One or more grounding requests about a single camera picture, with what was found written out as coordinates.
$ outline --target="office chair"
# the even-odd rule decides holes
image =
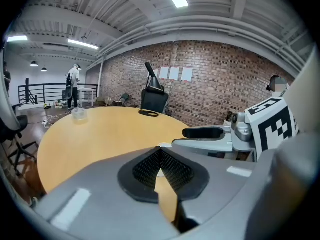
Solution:
[[[164,112],[165,105],[169,99],[167,93],[159,94],[149,90],[146,91],[145,89],[142,90],[141,97],[143,100],[141,108],[143,110],[154,111],[161,114]]]
[[[12,106],[14,114],[16,114],[16,108],[18,106],[20,106],[20,104]],[[21,143],[18,142],[17,136],[19,137],[19,139],[21,139],[22,138],[21,132],[24,129],[26,129],[28,126],[28,117],[26,115],[19,115],[19,116],[16,116],[16,119],[20,125],[20,128],[17,130],[11,130],[4,124],[3,120],[0,118],[0,129],[1,129],[0,130],[0,142],[3,143],[6,140],[8,140],[8,141],[15,140],[17,149],[13,153],[11,153],[8,156],[8,158],[9,158],[9,160],[11,160],[12,157],[16,156],[13,167],[14,167],[16,174],[20,175],[20,172],[17,170],[17,166],[18,166],[19,159],[20,159],[21,155],[24,154],[28,157],[33,158],[34,162],[36,163],[37,159],[31,153],[29,153],[26,149],[31,147],[32,145],[35,145],[36,148],[39,148],[39,145],[35,141],[31,142],[29,144],[26,144],[26,145],[22,145]]]

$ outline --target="black cushion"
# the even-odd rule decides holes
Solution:
[[[186,128],[182,135],[188,139],[220,139],[224,130],[220,127]]]
[[[28,126],[28,117],[26,115],[19,115],[16,118],[18,119],[18,122],[21,126],[21,128],[18,132],[22,132]]]
[[[145,94],[145,91],[146,90],[142,91],[143,104],[141,105],[141,108],[143,110],[162,113],[168,101],[169,95],[167,93],[158,94],[149,91],[147,91]]]

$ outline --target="paper sheet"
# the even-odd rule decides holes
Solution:
[[[179,69],[180,69],[179,67],[171,67],[170,76],[169,76],[170,80],[178,80]]]
[[[161,67],[159,79],[167,80],[168,79],[169,67]]]
[[[191,82],[193,70],[193,68],[184,67],[182,70],[181,81]]]

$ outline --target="person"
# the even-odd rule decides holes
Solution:
[[[71,86],[72,86],[72,96],[68,99],[68,110],[71,110],[71,103],[72,99],[74,101],[74,108],[78,107],[78,82],[80,81],[80,73],[79,73],[80,66],[78,64],[74,64],[73,68],[70,69],[68,76],[70,74],[71,79]]]
[[[7,62],[3,62],[3,69],[4,69],[4,72],[3,72],[3,75],[4,75],[4,82],[5,82],[5,88],[6,88],[6,91],[9,95],[9,89],[10,89],[10,83],[11,83],[11,74],[10,72],[7,70]]]
[[[268,85],[267,90],[272,91],[272,97],[282,97],[286,91],[290,88],[284,78],[278,75],[274,75],[270,79],[270,85]]]

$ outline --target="wooden table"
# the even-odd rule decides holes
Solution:
[[[76,124],[68,115],[44,135],[37,166],[47,193],[94,162],[171,143],[183,138],[182,130],[188,127],[170,116],[144,116],[130,107],[92,108],[87,115],[84,124]],[[164,177],[157,177],[155,190],[165,216],[173,221],[177,207],[175,192]]]

